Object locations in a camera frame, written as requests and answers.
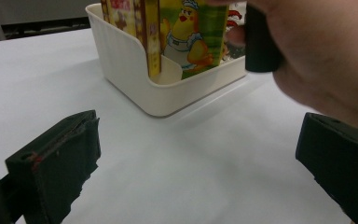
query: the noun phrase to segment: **white table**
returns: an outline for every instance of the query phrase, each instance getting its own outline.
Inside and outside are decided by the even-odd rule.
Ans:
[[[7,157],[89,109],[103,155],[63,223],[350,223],[295,159],[311,110],[271,75],[153,118],[103,77],[91,30],[0,42],[0,177]]]

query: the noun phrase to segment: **white plastic bin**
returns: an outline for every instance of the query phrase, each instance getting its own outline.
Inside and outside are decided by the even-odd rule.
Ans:
[[[168,116],[246,75],[242,57],[181,80],[180,65],[162,56],[161,74],[151,80],[141,42],[104,21],[101,4],[86,11],[103,75],[149,115]]]

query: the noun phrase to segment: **yellow chick illustration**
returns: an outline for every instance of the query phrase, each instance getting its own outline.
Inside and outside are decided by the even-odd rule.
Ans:
[[[213,55],[202,39],[199,29],[199,6],[194,0],[184,0],[178,19],[172,29],[168,20],[163,19],[161,31],[163,54],[176,61],[184,71],[200,70],[212,64]]]

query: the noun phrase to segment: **green book cover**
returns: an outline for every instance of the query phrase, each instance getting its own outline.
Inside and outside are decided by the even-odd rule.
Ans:
[[[179,63],[182,79],[220,64],[228,7],[204,0],[159,0],[162,54]]]

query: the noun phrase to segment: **skin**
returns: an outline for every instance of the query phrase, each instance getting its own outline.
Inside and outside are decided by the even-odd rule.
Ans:
[[[234,3],[207,0],[210,5]],[[285,60],[273,73],[280,89],[303,105],[358,128],[358,1],[249,0],[266,14]],[[227,40],[243,45],[237,28]]]

